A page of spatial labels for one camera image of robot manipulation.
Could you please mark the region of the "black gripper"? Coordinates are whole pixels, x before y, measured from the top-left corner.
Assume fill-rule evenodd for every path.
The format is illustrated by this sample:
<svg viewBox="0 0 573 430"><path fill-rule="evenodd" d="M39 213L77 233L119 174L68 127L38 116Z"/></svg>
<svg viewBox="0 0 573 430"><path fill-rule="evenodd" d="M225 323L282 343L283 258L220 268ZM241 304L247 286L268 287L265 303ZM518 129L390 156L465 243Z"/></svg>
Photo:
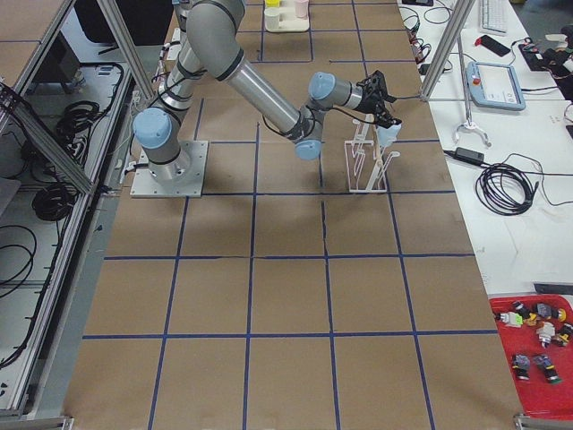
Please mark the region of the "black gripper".
<svg viewBox="0 0 573 430"><path fill-rule="evenodd" d="M393 103L396 99L389 95L383 72L376 70L356 86L362 91L361 101L355 108L357 112L372 114L376 125L402 125L402 120L386 109L385 102Z"/></svg>

